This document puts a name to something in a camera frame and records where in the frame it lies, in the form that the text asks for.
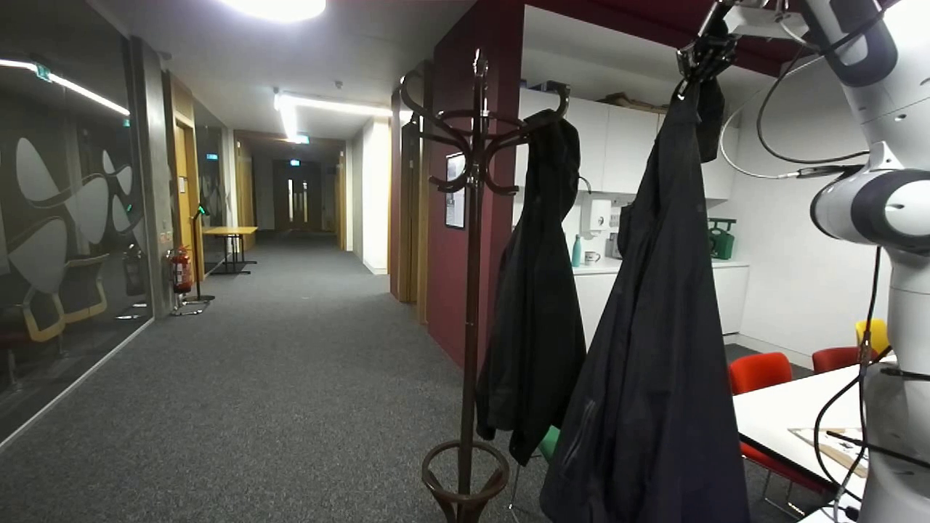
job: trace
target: white desk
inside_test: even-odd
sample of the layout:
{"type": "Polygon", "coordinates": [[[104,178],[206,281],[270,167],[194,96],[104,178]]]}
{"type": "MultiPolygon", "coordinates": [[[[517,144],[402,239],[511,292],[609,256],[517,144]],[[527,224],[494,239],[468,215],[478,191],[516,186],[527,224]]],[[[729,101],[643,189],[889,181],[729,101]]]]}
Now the white desk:
{"type": "MultiPolygon", "coordinates": [[[[738,432],[781,458],[816,473],[815,443],[790,432],[795,426],[815,426],[821,407],[857,375],[857,365],[812,375],[803,381],[745,391],[732,398],[738,432]]],[[[824,426],[857,426],[857,391],[850,390],[824,417],[824,426]]],[[[835,480],[845,477],[845,467],[824,457],[835,480]]],[[[864,493],[866,480],[853,473],[850,490],[864,493]]]]}

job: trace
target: coat rack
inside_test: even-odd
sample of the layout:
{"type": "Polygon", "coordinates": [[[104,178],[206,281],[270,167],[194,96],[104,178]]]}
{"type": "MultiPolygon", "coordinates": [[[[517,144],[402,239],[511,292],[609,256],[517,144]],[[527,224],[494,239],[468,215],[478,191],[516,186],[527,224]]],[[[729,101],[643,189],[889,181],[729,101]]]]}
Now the coat rack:
{"type": "MultiPolygon", "coordinates": [[[[466,228],[468,228],[468,276],[466,276],[466,381],[463,381],[463,429],[456,441],[437,443],[425,461],[423,461],[423,480],[441,506],[444,516],[452,523],[478,523],[482,507],[492,496],[498,496],[507,487],[510,480],[510,461],[507,457],[485,443],[475,441],[475,387],[478,387],[478,317],[479,317],[479,224],[482,224],[482,189],[488,186],[498,194],[516,194],[517,186],[504,186],[488,178],[488,163],[498,150],[527,141],[529,125],[511,117],[501,117],[488,109],[488,61],[482,53],[475,53],[472,61],[475,70],[475,92],[472,92],[472,109],[440,109],[427,112],[423,104],[415,104],[408,92],[408,79],[398,83],[398,99],[415,112],[425,117],[427,127],[437,130],[420,130],[420,137],[444,141],[456,147],[466,156],[466,172],[454,181],[431,178],[440,191],[466,191],[466,228]],[[434,473],[431,461],[437,461],[441,454],[456,451],[456,471],[460,486],[456,490],[449,490],[440,477],[434,473]],[[475,451],[488,454],[498,467],[485,480],[479,490],[472,487],[472,458],[475,451]]],[[[566,90],[559,92],[559,109],[555,117],[565,117],[566,109],[566,90]]]]}

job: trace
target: gray carpet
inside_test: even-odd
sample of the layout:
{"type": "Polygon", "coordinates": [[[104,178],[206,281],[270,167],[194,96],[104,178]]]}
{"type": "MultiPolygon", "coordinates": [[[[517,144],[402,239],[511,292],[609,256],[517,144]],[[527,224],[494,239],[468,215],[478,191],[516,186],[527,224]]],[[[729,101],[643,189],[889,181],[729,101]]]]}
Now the gray carpet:
{"type": "MultiPolygon", "coordinates": [[[[444,519],[420,467],[456,439],[460,368],[351,256],[266,242],[257,258],[205,284],[205,317],[151,326],[3,448],[3,523],[444,519]]],[[[543,471],[531,458],[521,506],[543,471]]],[[[504,502],[482,519],[511,519],[504,502]]]]}

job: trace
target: fire extinguisher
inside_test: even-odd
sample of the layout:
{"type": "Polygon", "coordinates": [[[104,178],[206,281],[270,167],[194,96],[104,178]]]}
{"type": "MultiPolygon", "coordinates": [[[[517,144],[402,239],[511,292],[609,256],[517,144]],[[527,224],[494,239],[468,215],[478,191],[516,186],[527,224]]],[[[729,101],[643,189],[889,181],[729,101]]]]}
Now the fire extinguisher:
{"type": "Polygon", "coordinates": [[[183,247],[175,250],[171,268],[175,268],[175,292],[189,292],[191,289],[191,260],[183,247]]]}

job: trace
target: black jacket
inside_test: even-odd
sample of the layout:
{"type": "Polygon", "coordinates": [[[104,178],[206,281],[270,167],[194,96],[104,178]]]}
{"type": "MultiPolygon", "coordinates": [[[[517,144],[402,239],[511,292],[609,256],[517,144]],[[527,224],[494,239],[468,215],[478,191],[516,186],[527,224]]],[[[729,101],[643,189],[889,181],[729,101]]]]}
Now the black jacket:
{"type": "Polygon", "coordinates": [[[555,523],[749,519],[696,127],[688,90],[622,211],[622,271],[542,493],[555,523]]]}
{"type": "Polygon", "coordinates": [[[488,352],[478,387],[478,432],[511,432],[527,464],[561,423],[584,361],[577,276],[561,233],[578,191],[578,130],[543,109],[529,119],[523,215],[501,258],[488,352]]]}

